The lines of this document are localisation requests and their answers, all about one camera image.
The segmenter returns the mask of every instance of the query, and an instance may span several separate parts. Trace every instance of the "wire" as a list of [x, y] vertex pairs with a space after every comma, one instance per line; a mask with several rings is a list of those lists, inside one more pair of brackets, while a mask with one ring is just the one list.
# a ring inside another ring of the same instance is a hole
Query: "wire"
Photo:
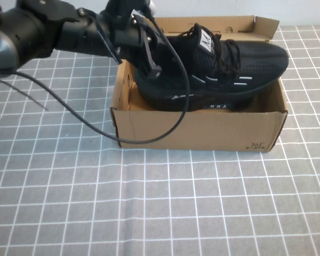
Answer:
[[186, 73], [185, 67], [180, 59], [180, 57], [178, 56], [178, 54], [176, 53], [176, 51], [174, 50], [173, 46], [171, 45], [171, 43], [169, 42], [169, 40], [166, 38], [166, 36], [164, 35], [164, 33], [162, 32], [162, 30], [160, 29], [160, 27], [158, 26], [158, 24], [156, 23], [155, 19], [151, 16], [150, 17], [150, 21], [153, 23], [153, 25], [155, 26], [155, 28], [157, 29], [157, 31], [160, 33], [160, 36], [162, 38], [162, 40], [168, 45], [170, 51], [172, 52], [172, 54], [174, 55], [174, 57], [177, 59], [177, 63], [179, 64], [179, 67], [182, 71], [184, 80], [185, 80], [185, 88], [186, 88], [186, 100], [185, 100], [185, 106], [183, 108], [182, 114], [179, 117], [178, 121], [173, 125], [172, 128], [170, 128], [167, 132], [165, 132], [164, 134], [162, 134], [161, 136], [151, 139], [151, 140], [145, 140], [145, 141], [137, 141], [137, 140], [126, 140], [126, 139], [120, 139], [116, 136], [112, 136], [98, 128], [96, 128], [95, 126], [93, 126], [92, 124], [90, 124], [86, 119], [84, 119], [82, 116], [80, 116], [76, 111], [74, 111], [72, 109], [72, 107], [70, 107], [66, 102], [64, 102], [54, 91], [52, 91], [49, 87], [47, 87], [45, 84], [43, 84], [42, 82], [40, 82], [39, 80], [31, 77], [30, 75], [24, 74], [22, 72], [19, 71], [14, 71], [10, 74], [12, 75], [17, 75], [17, 76], [21, 76], [24, 77], [26, 79], [31, 80], [32, 82], [36, 83], [37, 85], [39, 85], [41, 88], [43, 88], [44, 90], [46, 90], [51, 96], [53, 96], [60, 104], [62, 104], [70, 113], [72, 113], [78, 120], [80, 120], [82, 123], [84, 123], [86, 126], [88, 126], [89, 128], [91, 128], [92, 130], [94, 130], [95, 132], [99, 133], [102, 136], [105, 136], [107, 138], [110, 138], [112, 140], [118, 141], [118, 142], [122, 142], [122, 143], [128, 143], [128, 144], [137, 144], [137, 145], [142, 145], [142, 144], [149, 144], [149, 143], [154, 143], [156, 141], [162, 140], [163, 138], [167, 137], [169, 134], [171, 134], [182, 122], [182, 120], [185, 117], [185, 114], [188, 111], [188, 107], [189, 107], [189, 94], [190, 94], [190, 87], [189, 87], [189, 79], [188, 79], [188, 75]]
[[33, 101], [35, 104], [37, 104], [37, 105], [40, 106], [41, 108], [49, 111], [48, 108], [46, 108], [45, 106], [43, 106], [41, 103], [39, 103], [37, 100], [35, 100], [32, 96], [28, 95], [26, 92], [20, 90], [19, 88], [15, 87], [14, 85], [12, 85], [12, 84], [10, 84], [10, 83], [8, 83], [8, 82], [6, 82], [6, 81], [3, 81], [3, 80], [1, 80], [1, 79], [0, 79], [0, 83], [2, 83], [2, 84], [4, 84], [4, 85], [7, 85], [8, 87], [16, 90], [16, 91], [19, 92], [21, 95], [27, 97], [28, 99], [30, 99], [31, 101]]

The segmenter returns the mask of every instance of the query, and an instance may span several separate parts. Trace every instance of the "sneaker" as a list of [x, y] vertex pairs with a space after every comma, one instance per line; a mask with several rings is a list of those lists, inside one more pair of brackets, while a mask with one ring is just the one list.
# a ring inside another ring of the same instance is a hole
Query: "sneaker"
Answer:
[[[246, 106], [255, 95], [281, 77], [288, 67], [287, 52], [264, 42], [226, 40], [195, 24], [190, 31], [169, 38], [190, 80], [189, 110], [235, 109]], [[140, 95], [161, 111], [182, 111], [185, 85], [175, 58], [168, 51], [155, 52], [162, 73], [147, 79], [135, 71]]]

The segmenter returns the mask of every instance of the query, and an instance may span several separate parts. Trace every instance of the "cardboard box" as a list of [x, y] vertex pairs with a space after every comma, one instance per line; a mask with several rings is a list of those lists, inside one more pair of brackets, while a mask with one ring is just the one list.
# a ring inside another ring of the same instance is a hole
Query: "cardboard box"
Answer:
[[[167, 35], [189, 30], [194, 23], [221, 33], [222, 40], [270, 41], [278, 21], [254, 17], [158, 18]], [[152, 109], [139, 95], [133, 79], [133, 67], [127, 61], [120, 65], [111, 116], [116, 135], [129, 140], [148, 140], [168, 131], [180, 112]], [[274, 81], [241, 112], [206, 109], [186, 114], [179, 127], [161, 141], [146, 145], [121, 143], [123, 148], [191, 149], [226, 151], [270, 151], [287, 118], [287, 106], [280, 80]]]

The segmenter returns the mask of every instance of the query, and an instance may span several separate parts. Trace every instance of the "table surface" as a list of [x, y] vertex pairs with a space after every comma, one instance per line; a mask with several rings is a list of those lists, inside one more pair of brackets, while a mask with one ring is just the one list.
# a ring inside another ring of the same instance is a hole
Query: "table surface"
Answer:
[[[0, 255], [320, 255], [320, 26], [280, 27], [289, 117], [268, 154], [129, 150], [46, 92], [0, 84]], [[100, 129], [117, 65], [55, 51], [22, 68]]]

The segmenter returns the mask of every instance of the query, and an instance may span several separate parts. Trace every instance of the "shoe tongue label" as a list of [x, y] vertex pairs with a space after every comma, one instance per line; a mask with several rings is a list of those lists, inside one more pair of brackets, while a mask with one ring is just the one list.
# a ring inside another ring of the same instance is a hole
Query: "shoe tongue label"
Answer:
[[200, 46], [212, 53], [212, 38], [202, 29]]

